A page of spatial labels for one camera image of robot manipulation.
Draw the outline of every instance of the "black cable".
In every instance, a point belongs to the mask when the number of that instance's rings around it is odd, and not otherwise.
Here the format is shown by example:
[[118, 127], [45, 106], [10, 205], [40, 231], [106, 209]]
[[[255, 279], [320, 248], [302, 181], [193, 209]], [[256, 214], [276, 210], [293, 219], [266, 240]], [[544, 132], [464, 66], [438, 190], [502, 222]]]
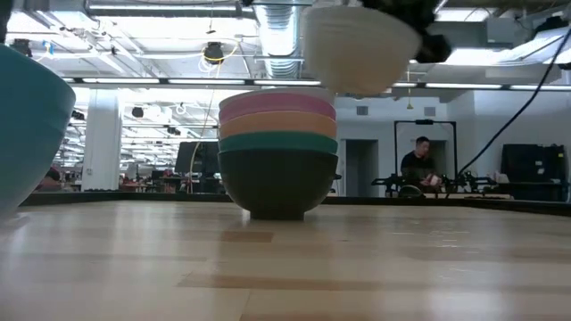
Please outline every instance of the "black cable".
[[547, 77], [550, 75], [551, 70], [553, 69], [553, 66], [555, 65], [555, 61], [557, 60], [557, 57], [559, 56], [559, 54], [561, 54], [561, 51], [563, 51], [563, 48], [565, 47], [565, 44], [567, 43], [569, 37], [571, 37], [571, 29], [569, 29], [565, 35], [565, 37], [563, 37], [563, 40], [561, 41], [561, 44], [559, 45], [559, 47], [557, 48], [557, 51], [555, 52], [555, 54], [553, 55], [553, 58], [549, 64], [549, 66], [547, 67], [547, 70], [545, 71], [545, 73], [543, 74], [542, 79], [540, 80], [539, 84], [537, 85], [537, 88], [534, 90], [534, 93], [532, 94], [532, 96], [527, 100], [527, 102], [519, 109], [519, 111], [516, 112], [516, 114], [510, 119], [508, 120], [508, 122], [502, 126], [500, 128], [500, 130], [498, 130], [498, 132], [492, 137], [492, 139], [490, 139], [490, 141], [484, 146], [484, 148], [482, 148], [482, 150], [476, 155], [476, 157], [474, 157], [468, 164], [466, 164], [466, 166], [464, 166], [457, 174], [457, 176], [455, 177], [455, 179], [458, 179], [458, 177], [462, 174], [462, 172], [464, 172], [464, 170], [466, 170], [467, 168], [469, 168], [472, 164], [474, 164], [479, 158], [480, 156], [482, 156], [485, 151], [488, 150], [488, 148], [490, 148], [490, 146], [493, 144], [493, 142], [501, 135], [501, 133], [503, 133], [504, 130], [506, 130], [506, 128], [509, 127], [509, 125], [511, 125], [511, 123], [514, 122], [514, 120], [517, 119], [517, 117], [519, 117], [519, 115], [521, 115], [522, 112], [524, 112], [527, 107], [529, 107], [529, 105], [534, 101], [535, 97], [539, 94], [539, 92], [542, 89], [543, 84], [545, 83], [545, 80], [547, 79]]

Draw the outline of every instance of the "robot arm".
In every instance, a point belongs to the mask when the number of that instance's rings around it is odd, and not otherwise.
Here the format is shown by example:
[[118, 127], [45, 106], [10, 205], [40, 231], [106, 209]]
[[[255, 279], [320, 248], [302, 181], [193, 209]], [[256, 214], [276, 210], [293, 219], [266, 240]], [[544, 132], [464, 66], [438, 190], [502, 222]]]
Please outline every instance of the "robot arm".
[[[254, 0], [242, 0], [249, 6]], [[360, 0], [363, 7], [392, 15], [408, 24], [422, 38], [422, 46], [417, 53], [419, 63], [445, 62], [451, 54], [451, 47], [442, 35], [429, 35], [426, 29], [435, 21], [434, 9], [437, 0]]]

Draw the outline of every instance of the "dark green bowl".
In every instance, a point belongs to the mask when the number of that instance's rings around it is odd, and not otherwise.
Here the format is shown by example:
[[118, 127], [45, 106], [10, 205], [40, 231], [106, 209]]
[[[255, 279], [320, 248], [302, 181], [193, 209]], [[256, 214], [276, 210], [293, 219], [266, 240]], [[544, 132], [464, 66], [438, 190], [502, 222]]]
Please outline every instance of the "dark green bowl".
[[303, 220], [327, 197], [337, 156], [300, 150], [219, 153], [222, 183], [251, 219]]
[[285, 149], [335, 154], [337, 141], [327, 136], [305, 132], [257, 132], [227, 137], [219, 141], [221, 152]]

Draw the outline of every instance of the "stacked bowls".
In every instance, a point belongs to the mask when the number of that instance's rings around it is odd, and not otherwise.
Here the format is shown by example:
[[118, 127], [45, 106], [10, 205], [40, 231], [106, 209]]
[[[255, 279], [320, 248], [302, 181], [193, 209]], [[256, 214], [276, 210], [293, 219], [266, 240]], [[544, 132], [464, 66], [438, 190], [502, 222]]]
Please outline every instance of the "stacked bowls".
[[0, 45], [0, 215], [15, 210], [49, 170], [75, 104], [65, 81]]
[[232, 200], [252, 219], [303, 219], [335, 178], [333, 96], [320, 88], [279, 88], [220, 103], [219, 164]]

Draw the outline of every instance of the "bowl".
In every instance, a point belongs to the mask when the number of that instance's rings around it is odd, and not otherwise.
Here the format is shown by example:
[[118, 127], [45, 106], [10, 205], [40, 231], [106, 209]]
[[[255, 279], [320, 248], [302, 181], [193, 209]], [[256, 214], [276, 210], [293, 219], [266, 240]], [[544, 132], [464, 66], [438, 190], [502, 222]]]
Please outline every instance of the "bowl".
[[232, 119], [265, 111], [305, 111], [332, 120], [335, 120], [336, 116], [331, 103], [320, 98], [288, 93], [260, 93], [226, 103], [224, 109], [219, 112], [219, 121], [224, 125]]
[[337, 125], [329, 117], [311, 112], [258, 112], [232, 119], [221, 125], [219, 138], [270, 131], [313, 133], [335, 139]]
[[65, 81], [0, 45], [0, 214], [15, 210], [49, 170], [75, 104]]
[[221, 152], [241, 150], [285, 149], [335, 154], [337, 141], [327, 136], [303, 132], [258, 132], [230, 136], [219, 140]]
[[406, 23], [363, 7], [312, 8], [303, 17], [303, 57], [338, 93], [377, 95], [399, 80], [420, 48]]
[[321, 101], [324, 101], [329, 104], [333, 104], [335, 100], [335, 94], [324, 89], [318, 87], [284, 87], [284, 88], [271, 88], [271, 89], [262, 89], [262, 90], [252, 90], [251, 92], [241, 93], [239, 95], [233, 95], [219, 103], [219, 108], [221, 111], [226, 109], [228, 105], [234, 103], [238, 100], [260, 95], [260, 94], [295, 94], [295, 95], [305, 95], [317, 98]]
[[251, 219], [303, 220], [327, 197], [337, 156], [299, 150], [219, 153], [227, 194]]

